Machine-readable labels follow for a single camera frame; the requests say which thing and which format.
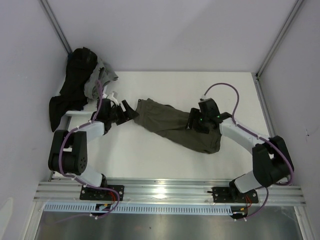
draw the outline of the orange wire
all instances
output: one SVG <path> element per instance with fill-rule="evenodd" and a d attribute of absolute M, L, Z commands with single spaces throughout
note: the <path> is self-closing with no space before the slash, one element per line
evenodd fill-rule
<path fill-rule="evenodd" d="M 111 199 L 112 199 L 112 203 L 111 203 L 111 204 L 114 204 L 115 201 L 116 201 L 116 196 L 115 196 L 115 194 L 114 194 L 112 191 L 109 192 L 109 194 L 111 195 Z"/>
<path fill-rule="evenodd" d="M 246 214 L 248 214 L 248 199 L 247 199 L 247 195 L 245 195 L 245 209 L 246 209 Z"/>
<path fill-rule="evenodd" d="M 247 202 L 247 200 L 249 201 L 250 205 L 247 208 L 250 208 L 252 205 L 252 201 L 250 199 L 250 197 L 248 197 L 247 195 L 245 195 L 245 201 Z"/>

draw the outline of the olive green garment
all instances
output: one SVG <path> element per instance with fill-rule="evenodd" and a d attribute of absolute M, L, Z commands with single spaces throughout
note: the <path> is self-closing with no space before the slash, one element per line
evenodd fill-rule
<path fill-rule="evenodd" d="M 221 134 L 218 129 L 211 129 L 209 134 L 186 129 L 188 112 L 150 98 L 139 99 L 136 111 L 139 116 L 134 122 L 152 133 L 200 153 L 213 154 L 220 150 Z"/>

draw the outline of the black cloth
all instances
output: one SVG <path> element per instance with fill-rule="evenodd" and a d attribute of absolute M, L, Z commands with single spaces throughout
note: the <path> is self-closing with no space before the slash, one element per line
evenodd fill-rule
<path fill-rule="evenodd" d="M 68 58 L 65 81 L 60 96 L 54 96 L 49 102 L 51 130 L 54 132 L 62 116 L 69 110 L 83 110 L 88 103 L 84 86 L 98 62 L 97 55 L 88 48 L 77 48 Z"/>

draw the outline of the purple cable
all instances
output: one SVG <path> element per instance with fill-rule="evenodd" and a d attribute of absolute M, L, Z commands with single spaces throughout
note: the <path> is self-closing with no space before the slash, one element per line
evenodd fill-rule
<path fill-rule="evenodd" d="M 292 169 L 292 167 L 291 167 L 291 164 L 289 163 L 288 159 L 286 158 L 286 156 L 285 156 L 274 144 L 272 144 L 269 140 L 264 139 L 263 137 L 258 136 L 257 134 L 255 134 L 254 132 L 252 132 L 252 131 L 250 131 L 249 129 L 245 128 L 244 126 L 241 126 L 240 124 L 237 124 L 236 119 L 235 119 L 235 113 L 236 113 L 236 110 L 237 110 L 237 108 L 238 108 L 239 101 L 240 101 L 240 95 L 239 95 L 238 90 L 237 90 L 234 86 L 232 86 L 231 84 L 229 84 L 229 83 L 219 82 L 219 83 L 215 83 L 215 84 L 211 85 L 211 86 L 207 89 L 207 91 L 205 91 L 204 95 L 206 96 L 207 93 L 209 92 L 209 90 L 210 90 L 211 88 L 213 88 L 214 86 L 217 86 L 217 85 L 225 85 L 225 86 L 228 86 L 228 87 L 232 88 L 232 89 L 235 91 L 235 93 L 236 93 L 236 103 L 235 103 L 234 109 L 233 109 L 233 111 L 232 111 L 232 121 L 233 121 L 233 123 L 234 123 L 237 127 L 239 127 L 240 129 L 242 129 L 243 131 L 245 131 L 246 133 L 254 136 L 255 138 L 259 138 L 260 140 L 264 141 L 264 142 L 267 143 L 269 146 L 271 146 L 271 147 L 282 157 L 282 159 L 284 160 L 284 162 L 285 162 L 286 165 L 288 166 L 289 171 L 290 171 L 290 180 L 289 180 L 288 182 L 284 182 L 284 183 L 281 183 L 281 182 L 280 182 L 280 183 L 276 183 L 276 185 L 280 185 L 280 186 L 290 185 L 290 184 L 292 183 L 292 181 L 293 181 L 293 178 L 294 178 L 294 171 L 293 171 L 293 169 Z M 266 197 L 265 197 L 265 200 L 264 200 L 263 204 L 261 205 L 261 207 L 260 207 L 257 211 L 255 211 L 255 212 L 252 213 L 251 215 L 247 216 L 247 217 L 246 217 L 247 219 L 255 216 L 255 215 L 266 205 L 266 203 L 267 203 L 267 201 L 268 201 L 268 198 L 269 198 L 269 190 L 268 190 L 268 188 L 265 188 L 265 189 L 266 189 Z"/>
<path fill-rule="evenodd" d="M 98 105 L 98 107 L 97 107 L 96 113 L 94 114 L 92 120 L 89 121 L 89 122 L 86 122 L 86 123 L 84 123 L 84 124 L 82 124 L 82 125 L 80 125 L 79 127 L 76 127 L 76 128 L 73 128 L 72 130 L 70 130 L 70 131 L 68 132 L 68 134 L 65 136 L 65 138 L 64 138 L 64 140 L 63 140 L 63 142 L 62 142 L 62 144 L 61 144 L 61 148 L 60 148 L 60 152 L 59 152 L 59 158 L 58 158 L 58 165 L 59 165 L 59 171 L 60 171 L 60 173 L 61 173 L 64 177 L 67 177 L 67 178 L 73 178 L 73 177 L 74 177 L 73 175 L 65 174 L 65 173 L 64 173 L 64 170 L 63 170 L 63 167 L 62 167 L 62 155 L 63 155 L 63 151 L 64 151 L 64 148 L 65 148 L 65 145 L 66 145 L 66 143 L 67 143 L 68 138 L 70 137 L 70 135 L 71 135 L 72 133 L 74 133 L 74 132 L 77 131 L 78 129 L 84 128 L 84 127 L 90 125 L 91 123 L 93 123 L 93 122 L 96 120 L 96 118 L 97 118 L 97 116 L 98 116 L 98 113 L 99 113 L 99 111 L 100 111 L 100 108 L 101 108 L 101 105 L 102 105 L 102 97 L 103 97 L 103 86 L 102 86 L 102 83 L 101 83 L 99 80 L 97 80 L 97 87 L 98 87 L 98 90 L 99 90 L 99 98 L 100 98 L 100 101 L 99 101 L 99 105 Z M 78 183 L 80 183 L 80 184 L 82 184 L 82 185 L 85 185 L 85 186 L 87 186 L 87 187 L 89 187 L 89 188 L 93 188 L 93 189 L 97 189 L 97 190 L 106 190 L 106 191 L 110 191 L 110 192 L 115 193 L 115 195 L 116 195 L 116 197 L 117 197 L 117 202 L 116 202 L 115 206 L 114 206 L 113 208 L 111 208 L 108 212 L 106 212 L 106 213 L 104 213 L 104 214 L 102 214 L 102 215 L 100 215 L 100 216 L 95 216 L 97 219 L 101 219 L 101 218 L 103 218 L 103 217 L 108 216 L 108 215 L 119 205 L 120 195 L 119 195 L 119 193 L 118 193 L 117 191 L 115 191 L 114 189 L 107 188 L 107 187 L 92 186 L 92 185 L 86 184 L 85 182 L 81 181 L 81 180 L 78 179 L 78 178 L 75 178 L 75 180 L 76 180 Z M 65 219 L 56 221 L 55 224 L 56 224 L 56 223 L 64 222 L 64 221 L 69 220 L 69 219 L 81 217 L 81 216 L 87 216 L 87 214 L 77 214 L 77 215 L 74 215 L 74 216 L 70 216 L 70 217 L 67 217 L 67 218 L 65 218 Z"/>

